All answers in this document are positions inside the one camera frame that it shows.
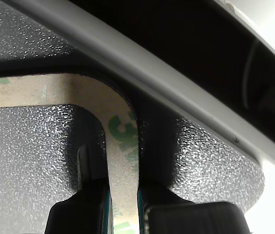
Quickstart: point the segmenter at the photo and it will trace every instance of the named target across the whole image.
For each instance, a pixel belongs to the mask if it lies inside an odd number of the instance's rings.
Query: gray plastic edge
[[[260,165],[275,165],[275,143],[180,72],[67,0],[4,0],[168,107],[207,127]],[[231,14],[274,54],[245,22]]]

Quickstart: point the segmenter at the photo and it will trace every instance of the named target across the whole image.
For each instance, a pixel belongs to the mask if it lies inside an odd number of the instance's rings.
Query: textured plastic surface
[[[44,233],[51,207],[79,189],[77,152],[87,141],[106,154],[103,128],[83,108],[0,108],[0,234]]]

